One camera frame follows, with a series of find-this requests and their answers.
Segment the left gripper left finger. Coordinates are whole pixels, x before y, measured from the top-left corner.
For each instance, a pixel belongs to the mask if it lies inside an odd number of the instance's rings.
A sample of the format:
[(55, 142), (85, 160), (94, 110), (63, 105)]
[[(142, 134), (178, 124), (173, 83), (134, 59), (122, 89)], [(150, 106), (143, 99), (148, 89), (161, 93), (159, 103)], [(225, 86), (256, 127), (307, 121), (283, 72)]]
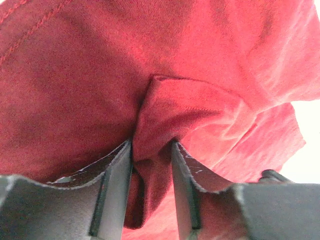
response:
[(131, 142), (88, 166), (41, 183), (0, 177), (3, 240), (119, 240), (132, 175)]

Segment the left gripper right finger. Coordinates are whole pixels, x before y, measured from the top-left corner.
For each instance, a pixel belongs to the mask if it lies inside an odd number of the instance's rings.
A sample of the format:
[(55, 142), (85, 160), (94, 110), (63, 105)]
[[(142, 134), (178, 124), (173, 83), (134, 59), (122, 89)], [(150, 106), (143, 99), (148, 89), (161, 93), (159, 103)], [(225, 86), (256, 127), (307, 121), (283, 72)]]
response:
[(264, 170), (256, 183), (233, 183), (171, 145), (181, 240), (317, 240), (320, 186)]

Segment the maroon t shirt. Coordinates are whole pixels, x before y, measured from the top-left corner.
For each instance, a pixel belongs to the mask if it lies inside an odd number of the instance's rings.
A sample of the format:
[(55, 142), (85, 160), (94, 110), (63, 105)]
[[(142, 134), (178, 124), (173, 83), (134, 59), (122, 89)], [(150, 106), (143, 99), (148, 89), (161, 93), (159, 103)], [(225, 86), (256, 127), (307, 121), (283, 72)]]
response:
[(126, 240), (178, 238), (171, 141), (231, 181), (305, 145), (320, 97), (312, 0), (5, 0), (0, 172), (53, 182), (127, 139)]

